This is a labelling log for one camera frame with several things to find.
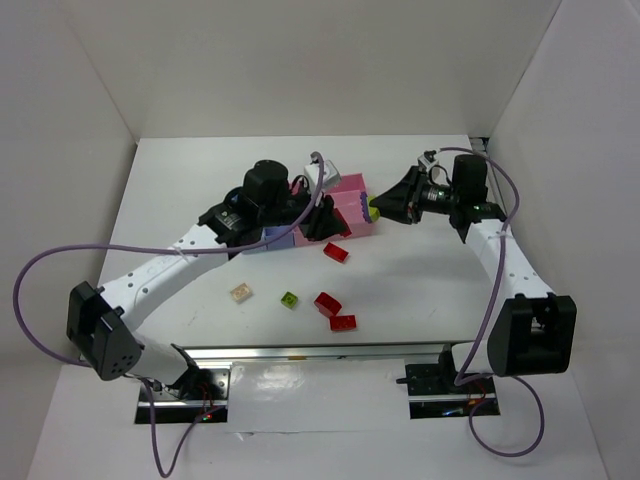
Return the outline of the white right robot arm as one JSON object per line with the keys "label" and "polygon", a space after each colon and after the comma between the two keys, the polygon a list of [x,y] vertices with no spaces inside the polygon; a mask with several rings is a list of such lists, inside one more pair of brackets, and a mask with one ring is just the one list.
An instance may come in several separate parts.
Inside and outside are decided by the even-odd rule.
{"label": "white right robot arm", "polygon": [[427,151],[396,185],[369,204],[381,217],[406,225],[419,223],[425,213],[447,216],[493,280],[476,338],[450,349],[455,386],[490,376],[565,372],[576,303],[555,293],[526,258],[511,229],[518,209],[505,212],[489,201],[487,175],[496,163],[474,150],[452,151],[456,157],[445,183],[434,181],[436,154]]}

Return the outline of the red rectangular lego brick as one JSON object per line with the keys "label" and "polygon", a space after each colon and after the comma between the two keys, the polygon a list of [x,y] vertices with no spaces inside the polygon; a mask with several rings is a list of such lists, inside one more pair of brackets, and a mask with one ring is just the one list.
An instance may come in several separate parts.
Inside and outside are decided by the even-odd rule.
{"label": "red rectangular lego brick", "polygon": [[357,329],[355,315],[335,315],[329,318],[329,326],[332,332],[346,332]]}

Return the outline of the lime green lego brick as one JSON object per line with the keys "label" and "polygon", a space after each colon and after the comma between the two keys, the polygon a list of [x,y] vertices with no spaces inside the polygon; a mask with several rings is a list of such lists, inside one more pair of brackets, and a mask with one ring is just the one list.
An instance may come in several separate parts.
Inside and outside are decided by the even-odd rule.
{"label": "lime green lego brick", "polygon": [[370,223],[370,224],[376,223],[380,218],[379,209],[371,205],[371,202],[373,200],[374,200],[373,197],[368,197],[369,214],[370,214],[371,221],[372,221],[372,223]]}

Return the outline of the purple lego brick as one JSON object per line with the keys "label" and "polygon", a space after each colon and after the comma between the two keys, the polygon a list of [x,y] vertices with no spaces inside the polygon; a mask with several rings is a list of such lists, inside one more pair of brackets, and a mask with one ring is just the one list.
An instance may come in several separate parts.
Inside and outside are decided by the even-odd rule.
{"label": "purple lego brick", "polygon": [[362,211],[362,216],[364,218],[364,221],[366,223],[372,223],[371,217],[369,214],[368,195],[364,191],[360,192],[360,204],[361,204],[361,211]]}

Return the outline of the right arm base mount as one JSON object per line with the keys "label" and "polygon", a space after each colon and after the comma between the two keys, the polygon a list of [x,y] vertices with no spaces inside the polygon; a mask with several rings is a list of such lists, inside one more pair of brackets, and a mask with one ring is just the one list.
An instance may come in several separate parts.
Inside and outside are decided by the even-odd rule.
{"label": "right arm base mount", "polygon": [[405,373],[395,382],[407,390],[410,418],[462,418],[468,417],[474,408],[478,416],[500,415],[491,379],[456,386],[456,375],[450,352],[441,352],[436,360],[406,364]]}

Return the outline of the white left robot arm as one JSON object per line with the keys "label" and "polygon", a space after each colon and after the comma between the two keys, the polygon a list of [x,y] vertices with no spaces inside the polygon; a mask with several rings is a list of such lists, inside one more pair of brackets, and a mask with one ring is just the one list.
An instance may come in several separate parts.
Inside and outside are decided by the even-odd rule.
{"label": "white left robot arm", "polygon": [[327,193],[340,181],[337,168],[318,152],[294,180],[277,161],[256,162],[242,185],[172,246],[116,280],[74,287],[68,338],[103,381],[131,375],[172,388],[186,385],[200,373],[196,362],[175,343],[159,344],[138,334],[144,321],[201,275],[247,249],[266,246],[266,228],[300,229],[310,241],[345,233],[347,225]]}

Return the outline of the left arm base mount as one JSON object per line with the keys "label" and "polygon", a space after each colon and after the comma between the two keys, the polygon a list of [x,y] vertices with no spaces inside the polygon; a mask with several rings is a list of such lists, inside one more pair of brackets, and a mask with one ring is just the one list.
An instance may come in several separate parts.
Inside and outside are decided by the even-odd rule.
{"label": "left arm base mount", "polygon": [[154,380],[151,393],[158,425],[191,424],[202,416],[203,424],[224,424],[228,421],[228,397],[231,364],[205,362],[202,373],[186,390],[170,388]]}

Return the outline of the red arched lego brick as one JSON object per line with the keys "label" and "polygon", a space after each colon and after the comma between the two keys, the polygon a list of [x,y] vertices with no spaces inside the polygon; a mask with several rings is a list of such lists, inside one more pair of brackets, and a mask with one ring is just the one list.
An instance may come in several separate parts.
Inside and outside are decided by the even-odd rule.
{"label": "red arched lego brick", "polygon": [[327,318],[337,316],[342,310],[342,304],[326,292],[321,292],[316,297],[314,305]]}

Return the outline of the small green lego brick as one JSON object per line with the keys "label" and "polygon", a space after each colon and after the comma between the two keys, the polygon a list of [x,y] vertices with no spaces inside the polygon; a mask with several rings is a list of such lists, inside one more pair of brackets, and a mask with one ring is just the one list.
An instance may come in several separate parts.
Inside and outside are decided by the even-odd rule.
{"label": "small green lego brick", "polygon": [[299,298],[294,293],[286,291],[281,297],[280,302],[284,307],[288,309],[294,309],[299,302]]}

